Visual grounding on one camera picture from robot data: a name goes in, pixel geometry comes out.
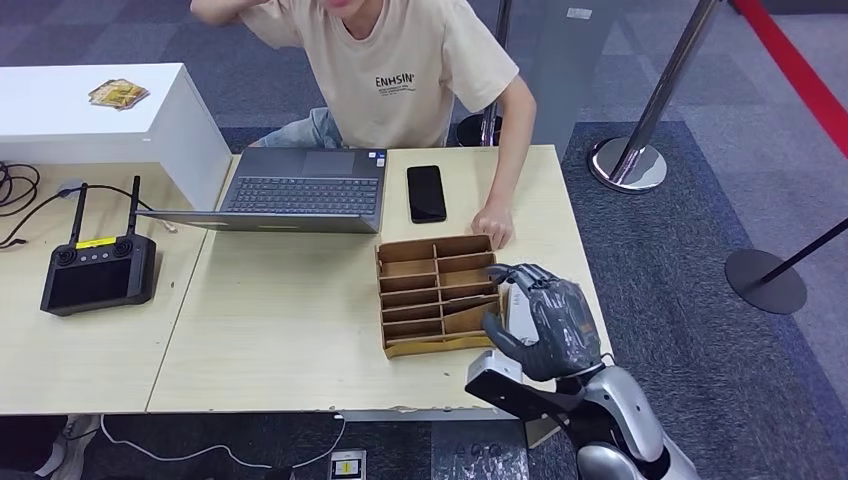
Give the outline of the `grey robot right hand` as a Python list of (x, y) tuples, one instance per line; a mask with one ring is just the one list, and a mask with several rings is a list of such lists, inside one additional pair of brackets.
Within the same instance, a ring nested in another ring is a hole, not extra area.
[(581, 287), (537, 264), (492, 264), (486, 268), (494, 284), (516, 285), (529, 301), (538, 340), (526, 345), (486, 313), (482, 326), (503, 354), (518, 362), (538, 382), (570, 378), (602, 363), (601, 342)]

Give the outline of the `person's left hand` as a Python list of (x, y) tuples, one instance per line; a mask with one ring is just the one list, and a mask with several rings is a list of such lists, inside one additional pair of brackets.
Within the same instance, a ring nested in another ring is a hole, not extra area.
[(471, 222), (474, 234), (486, 235), (494, 250), (505, 247), (514, 236), (511, 203), (489, 199)]

